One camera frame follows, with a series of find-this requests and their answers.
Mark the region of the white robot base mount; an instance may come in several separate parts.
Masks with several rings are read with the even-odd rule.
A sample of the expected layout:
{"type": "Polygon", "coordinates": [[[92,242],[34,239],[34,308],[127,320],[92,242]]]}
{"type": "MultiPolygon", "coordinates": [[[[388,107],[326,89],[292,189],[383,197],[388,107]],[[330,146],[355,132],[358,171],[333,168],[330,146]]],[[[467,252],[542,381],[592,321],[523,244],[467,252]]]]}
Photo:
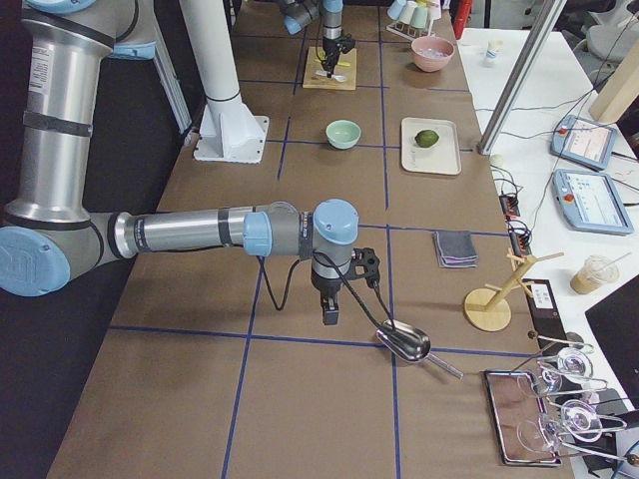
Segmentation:
{"type": "Polygon", "coordinates": [[[243,101],[224,5],[185,0],[180,6],[207,102],[194,157],[257,164],[270,120],[254,115],[243,101]]]}

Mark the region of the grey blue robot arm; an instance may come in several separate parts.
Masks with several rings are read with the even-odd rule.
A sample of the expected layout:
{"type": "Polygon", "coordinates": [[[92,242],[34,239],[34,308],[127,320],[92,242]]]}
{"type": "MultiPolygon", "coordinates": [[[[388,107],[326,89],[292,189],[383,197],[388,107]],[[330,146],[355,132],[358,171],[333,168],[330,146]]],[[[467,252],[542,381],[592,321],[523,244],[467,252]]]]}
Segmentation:
{"type": "MultiPolygon", "coordinates": [[[[321,14],[332,74],[340,52],[341,1],[279,1],[291,33],[321,14]]],[[[1,288],[22,296],[56,291],[102,264],[156,251],[242,246],[259,260],[270,255],[312,259],[322,321],[338,319],[337,293],[354,272],[358,214],[344,200],[313,212],[286,202],[182,213],[132,216],[88,213],[85,174],[101,61],[153,59],[161,42],[154,1],[23,1],[21,20],[33,39],[21,178],[1,228],[1,288]]],[[[268,117],[242,99],[222,1],[180,1],[205,88],[207,106],[195,157],[258,163],[268,117]]]]}
{"type": "MultiPolygon", "coordinates": [[[[339,57],[343,51],[353,48],[349,35],[344,36],[341,28],[341,1],[279,1],[279,8],[284,15],[284,24],[291,35],[319,20],[321,26],[321,47],[316,47],[324,76],[328,79],[334,75],[339,57]]],[[[312,259],[312,284],[319,291],[324,325],[336,325],[338,321],[337,295],[340,279],[335,269],[323,255],[314,255],[312,259]]]]}

